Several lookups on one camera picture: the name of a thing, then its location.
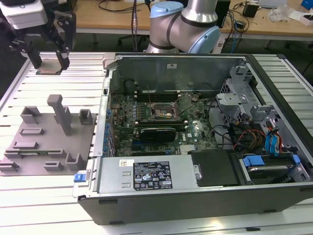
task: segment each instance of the red wire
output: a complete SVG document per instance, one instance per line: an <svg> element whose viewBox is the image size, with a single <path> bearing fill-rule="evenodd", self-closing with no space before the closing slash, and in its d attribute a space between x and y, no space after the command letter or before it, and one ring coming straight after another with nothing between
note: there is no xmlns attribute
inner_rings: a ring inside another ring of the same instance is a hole
<svg viewBox="0 0 313 235"><path fill-rule="evenodd" d="M282 137L278 134L278 132L276 133L276 135L277 135L278 138L279 138L278 149L279 149L279 152L282 153L282 152L283 152L283 150L282 150L283 139L282 139Z"/></svg>
<svg viewBox="0 0 313 235"><path fill-rule="evenodd" d="M244 136L244 134L245 134L246 132L248 132L248 131L249 131L249 132L255 131L255 132L257 132L257 133L261 133L264 137L266 137L265 134L264 134L262 131L255 130L255 129L245 130L245 131L239 136L237 143L234 145L234 148L237 147L238 142L241 140L241 138Z"/></svg>

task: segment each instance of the plastic bag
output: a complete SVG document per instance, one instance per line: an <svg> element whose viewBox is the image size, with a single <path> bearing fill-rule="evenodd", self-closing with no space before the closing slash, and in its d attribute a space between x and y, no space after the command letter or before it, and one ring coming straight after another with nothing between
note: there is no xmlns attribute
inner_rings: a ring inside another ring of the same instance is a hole
<svg viewBox="0 0 313 235"><path fill-rule="evenodd" d="M276 9L273 8L269 11L268 18L272 22L276 21L289 21L288 15L293 11L287 4L280 5Z"/></svg>

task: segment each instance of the power supply label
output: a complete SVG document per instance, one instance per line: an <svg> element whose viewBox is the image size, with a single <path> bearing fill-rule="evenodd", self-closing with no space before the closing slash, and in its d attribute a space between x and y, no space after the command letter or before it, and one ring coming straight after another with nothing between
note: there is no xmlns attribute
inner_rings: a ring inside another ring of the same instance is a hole
<svg viewBox="0 0 313 235"><path fill-rule="evenodd" d="M134 189L173 188L169 162L134 163Z"/></svg>

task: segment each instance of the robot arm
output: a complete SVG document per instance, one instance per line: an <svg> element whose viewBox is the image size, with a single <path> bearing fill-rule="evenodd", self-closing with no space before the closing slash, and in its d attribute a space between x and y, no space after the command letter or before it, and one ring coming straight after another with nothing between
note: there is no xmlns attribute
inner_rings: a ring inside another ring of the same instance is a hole
<svg viewBox="0 0 313 235"><path fill-rule="evenodd" d="M175 1L151 8L148 53L209 53L219 39L217 0L189 0L187 7Z"/></svg>
<svg viewBox="0 0 313 235"><path fill-rule="evenodd" d="M69 66L68 54L73 49L76 16L73 12L57 11L63 0L0 0L0 36L11 50L19 49L34 67L41 66L39 52L34 48L30 35L40 35L53 44L61 69ZM64 31L60 36L56 24Z"/></svg>

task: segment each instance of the circuit board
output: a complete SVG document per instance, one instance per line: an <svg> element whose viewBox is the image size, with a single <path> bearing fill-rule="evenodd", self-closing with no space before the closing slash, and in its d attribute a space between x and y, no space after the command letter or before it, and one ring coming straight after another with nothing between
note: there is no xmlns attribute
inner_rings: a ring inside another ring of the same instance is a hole
<svg viewBox="0 0 313 235"><path fill-rule="evenodd" d="M181 155L189 150L215 149L217 143L211 135L205 118L205 100L194 93L182 94L174 102L139 103L134 97L113 94L111 109L115 136L115 156ZM175 133L171 142L143 142L138 133L138 121L149 121L150 127L173 126L166 121L182 121L183 130Z"/></svg>

